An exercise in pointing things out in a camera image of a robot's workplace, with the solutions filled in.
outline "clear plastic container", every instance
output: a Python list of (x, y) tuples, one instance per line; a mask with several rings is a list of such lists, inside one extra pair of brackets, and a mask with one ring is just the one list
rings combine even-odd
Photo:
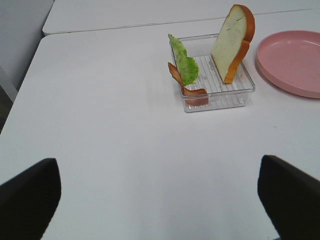
[[(247, 104), (251, 93), (255, 91), (252, 81), (243, 63), (238, 66), (233, 83), (225, 84), (211, 56), (212, 48), (218, 34), (179, 38), (187, 49), (188, 57), (193, 57), (199, 65), (196, 84), (185, 86), (189, 90), (205, 89), (207, 94), (187, 96), (181, 91), (184, 111), (187, 113), (243, 107)], [(170, 43), (172, 59), (175, 55)]]

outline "pink plate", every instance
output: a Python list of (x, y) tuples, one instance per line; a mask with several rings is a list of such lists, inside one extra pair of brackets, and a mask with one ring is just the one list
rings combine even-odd
[(260, 72), (279, 88), (320, 99), (320, 32), (272, 34), (260, 42), (256, 63)]

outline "bread slice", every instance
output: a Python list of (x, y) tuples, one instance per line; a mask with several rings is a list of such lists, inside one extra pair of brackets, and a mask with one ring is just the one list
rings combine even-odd
[(244, 5), (235, 4), (226, 17), (211, 52), (222, 81), (231, 84), (255, 34), (255, 18)]

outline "lettuce leaf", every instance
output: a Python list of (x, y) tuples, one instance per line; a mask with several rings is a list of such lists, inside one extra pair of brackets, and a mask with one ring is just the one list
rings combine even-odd
[(187, 56), (187, 49), (176, 37), (168, 34), (173, 49), (176, 68), (178, 69), (183, 85), (194, 84), (199, 74), (199, 67), (193, 57)]

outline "white table surface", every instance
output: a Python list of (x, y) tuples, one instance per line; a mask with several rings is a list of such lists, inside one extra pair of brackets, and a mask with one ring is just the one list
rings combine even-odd
[(224, 18), (233, 4), (254, 14), (320, 8), (319, 0), (55, 0), (46, 35)]
[(185, 113), (168, 33), (217, 33), (223, 19), (45, 37), (0, 135), (0, 183), (58, 161), (62, 195), (44, 240), (272, 240), (257, 194), (264, 154), (320, 179), (320, 101), (257, 73), (258, 43), (320, 31), (317, 10), (256, 16), (245, 107)]

